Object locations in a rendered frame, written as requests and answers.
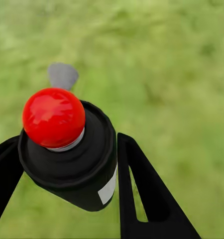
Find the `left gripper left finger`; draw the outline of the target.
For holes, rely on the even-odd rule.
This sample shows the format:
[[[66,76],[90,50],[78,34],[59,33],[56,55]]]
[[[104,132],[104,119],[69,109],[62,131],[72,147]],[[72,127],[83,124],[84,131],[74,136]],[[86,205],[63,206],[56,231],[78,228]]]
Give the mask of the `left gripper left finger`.
[[[0,144],[0,218],[24,172],[18,154],[19,137]]]

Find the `pesticide atomizer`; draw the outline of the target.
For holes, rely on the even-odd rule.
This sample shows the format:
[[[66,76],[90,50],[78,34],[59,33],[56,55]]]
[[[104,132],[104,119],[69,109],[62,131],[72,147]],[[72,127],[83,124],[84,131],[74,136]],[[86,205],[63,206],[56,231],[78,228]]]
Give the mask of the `pesticide atomizer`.
[[[111,201],[117,174],[117,134],[108,116],[70,92],[79,77],[68,63],[47,69],[52,88],[23,108],[18,154],[34,183],[89,211]]]

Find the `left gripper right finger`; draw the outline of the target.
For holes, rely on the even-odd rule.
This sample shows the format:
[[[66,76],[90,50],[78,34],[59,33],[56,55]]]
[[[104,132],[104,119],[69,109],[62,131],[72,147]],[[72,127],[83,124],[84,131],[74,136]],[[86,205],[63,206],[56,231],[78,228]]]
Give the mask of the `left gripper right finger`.
[[[137,142],[117,133],[121,239],[201,239]],[[131,167],[148,222],[137,219]]]

